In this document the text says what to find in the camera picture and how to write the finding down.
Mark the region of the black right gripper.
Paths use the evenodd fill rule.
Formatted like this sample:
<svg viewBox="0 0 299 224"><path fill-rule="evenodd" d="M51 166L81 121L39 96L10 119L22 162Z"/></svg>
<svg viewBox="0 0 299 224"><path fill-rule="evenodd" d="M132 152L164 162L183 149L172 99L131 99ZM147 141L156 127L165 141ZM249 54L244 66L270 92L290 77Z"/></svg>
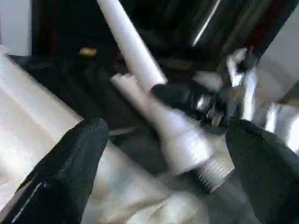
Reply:
<svg viewBox="0 0 299 224"><path fill-rule="evenodd" d="M233 113L229 110L229 97L221 92L195 93L184 84L157 84L150 90L165 105L180 109L192 109L200 127L214 130L226 129Z"/></svg>

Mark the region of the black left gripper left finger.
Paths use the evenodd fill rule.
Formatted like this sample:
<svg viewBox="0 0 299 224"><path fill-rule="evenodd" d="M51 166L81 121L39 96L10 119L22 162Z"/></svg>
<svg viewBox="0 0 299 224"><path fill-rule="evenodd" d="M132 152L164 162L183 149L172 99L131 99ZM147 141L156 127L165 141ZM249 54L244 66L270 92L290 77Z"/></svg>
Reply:
<svg viewBox="0 0 299 224"><path fill-rule="evenodd" d="M108 142L101 118L75 125L20 184L10 210L12 224L79 224Z"/></svg>

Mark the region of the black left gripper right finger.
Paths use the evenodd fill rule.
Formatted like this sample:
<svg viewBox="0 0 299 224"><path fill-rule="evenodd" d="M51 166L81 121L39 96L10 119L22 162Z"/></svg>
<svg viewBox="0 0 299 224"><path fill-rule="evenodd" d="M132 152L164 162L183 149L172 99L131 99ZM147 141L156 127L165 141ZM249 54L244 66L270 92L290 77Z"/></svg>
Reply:
<svg viewBox="0 0 299 224"><path fill-rule="evenodd" d="M254 214L262 224L299 222L299 157L275 134L230 121L226 143Z"/></svg>

